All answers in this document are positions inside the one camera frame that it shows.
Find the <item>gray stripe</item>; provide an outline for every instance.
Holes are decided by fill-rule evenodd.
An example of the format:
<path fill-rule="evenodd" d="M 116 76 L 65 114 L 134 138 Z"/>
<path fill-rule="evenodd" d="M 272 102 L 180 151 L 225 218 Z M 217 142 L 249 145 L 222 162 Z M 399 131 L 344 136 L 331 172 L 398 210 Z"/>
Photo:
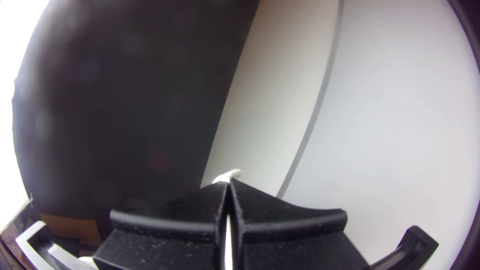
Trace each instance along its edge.
<path fill-rule="evenodd" d="M 338 1 L 338 13 L 336 17 L 336 25 L 335 25 L 335 32 L 333 34 L 333 42 L 331 45 L 330 55 L 328 56 L 328 62 L 326 64 L 325 74 L 323 76 L 323 81 L 321 82 L 320 91 L 318 92 L 318 97 L 316 98 L 315 106 L 313 107 L 313 111 L 311 113 L 310 121 L 306 126 L 305 134 L 303 134 L 303 138 L 301 139 L 300 145 L 298 146 L 298 150 L 296 152 L 295 158 L 293 158 L 293 162 L 291 163 L 290 169 L 285 176 L 285 180 L 281 184 L 280 190 L 276 194 L 277 198 L 283 198 L 287 188 L 294 177 L 294 173 L 297 170 L 297 167 L 304 155 L 305 148 L 307 148 L 307 144 L 310 140 L 310 136 L 312 135 L 312 131 L 314 130 L 315 123 L 319 117 L 320 108 L 322 107 L 322 103 L 324 101 L 325 93 L 327 92 L 327 87 L 330 81 L 330 75 L 332 74 L 332 68 L 334 66 L 335 55 L 337 54 L 337 47 L 339 44 L 339 32 L 340 32 L 340 23 L 342 20 L 342 14 L 344 11 L 344 0 Z"/>

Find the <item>black fabric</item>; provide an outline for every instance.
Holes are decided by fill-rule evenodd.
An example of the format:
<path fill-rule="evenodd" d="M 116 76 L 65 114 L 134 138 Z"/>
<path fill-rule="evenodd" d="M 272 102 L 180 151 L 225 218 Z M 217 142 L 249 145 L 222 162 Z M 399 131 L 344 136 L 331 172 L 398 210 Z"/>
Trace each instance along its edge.
<path fill-rule="evenodd" d="M 52 0 L 15 82 L 33 207 L 94 218 L 200 187 L 258 0 Z"/>

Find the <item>white cable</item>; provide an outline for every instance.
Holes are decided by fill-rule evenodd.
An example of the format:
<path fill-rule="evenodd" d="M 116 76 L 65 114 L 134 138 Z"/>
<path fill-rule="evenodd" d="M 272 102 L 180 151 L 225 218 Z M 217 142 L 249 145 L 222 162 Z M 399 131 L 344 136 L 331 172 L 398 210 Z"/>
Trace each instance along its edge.
<path fill-rule="evenodd" d="M 217 182 L 230 183 L 230 180 L 232 180 L 232 178 L 238 178 L 240 177 L 240 175 L 242 175 L 242 170 L 236 168 L 215 177 L 212 184 L 215 184 Z M 222 269 L 223 270 L 234 269 L 234 264 L 232 259 L 232 225 L 230 223 L 230 214 L 226 215 L 225 257 L 224 257 Z"/>

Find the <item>white surface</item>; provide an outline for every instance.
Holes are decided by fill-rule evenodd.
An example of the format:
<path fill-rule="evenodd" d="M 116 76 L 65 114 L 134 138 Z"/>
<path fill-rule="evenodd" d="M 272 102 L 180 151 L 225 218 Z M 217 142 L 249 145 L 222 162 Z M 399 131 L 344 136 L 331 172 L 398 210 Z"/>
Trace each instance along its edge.
<path fill-rule="evenodd" d="M 87 263 L 89 266 L 94 267 L 95 269 L 98 269 L 97 265 L 94 262 L 94 258 L 89 257 L 89 256 L 83 256 L 78 258 L 80 261 Z"/>
<path fill-rule="evenodd" d="M 14 152 L 12 97 L 30 36 L 47 3 L 0 1 L 0 231 L 28 199 Z"/>
<path fill-rule="evenodd" d="M 323 105 L 284 199 L 343 208 L 369 263 L 418 225 L 448 269 L 480 197 L 480 77 L 447 1 L 346 0 Z"/>
<path fill-rule="evenodd" d="M 240 169 L 233 169 L 231 171 L 227 171 L 226 173 L 220 174 L 219 176 L 215 177 L 212 184 L 218 182 L 225 182 L 230 183 L 232 178 L 238 178 L 242 174 Z M 226 215 L 226 226 L 225 226 L 225 243 L 223 245 L 225 247 L 223 251 L 223 264 L 221 265 L 222 270 L 232 270 L 234 268 L 233 264 L 233 253 L 232 253 L 232 224 L 230 219 L 230 214 Z"/>
<path fill-rule="evenodd" d="M 20 234 L 15 241 L 22 252 L 25 255 L 28 254 L 28 260 L 35 262 L 35 268 L 41 270 L 55 270 L 46 260 L 42 258 L 38 252 L 35 251 L 35 249 L 29 243 L 29 239 L 31 239 L 35 233 L 40 231 L 45 226 L 47 226 L 45 222 L 37 221 L 28 227 L 28 229 L 26 229 L 24 232 L 22 232 L 22 234 Z"/>
<path fill-rule="evenodd" d="M 338 0 L 261 0 L 202 185 L 233 168 L 276 195 L 297 153 L 330 55 Z"/>

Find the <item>brown cardboard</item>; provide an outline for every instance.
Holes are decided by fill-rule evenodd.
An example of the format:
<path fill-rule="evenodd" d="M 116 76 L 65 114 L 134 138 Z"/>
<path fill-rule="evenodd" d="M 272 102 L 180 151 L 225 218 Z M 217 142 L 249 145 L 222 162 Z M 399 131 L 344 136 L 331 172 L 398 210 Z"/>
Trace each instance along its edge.
<path fill-rule="evenodd" d="M 67 218 L 42 213 L 40 217 L 54 236 L 78 239 L 80 243 L 92 246 L 99 246 L 102 242 L 97 224 L 92 219 Z"/>

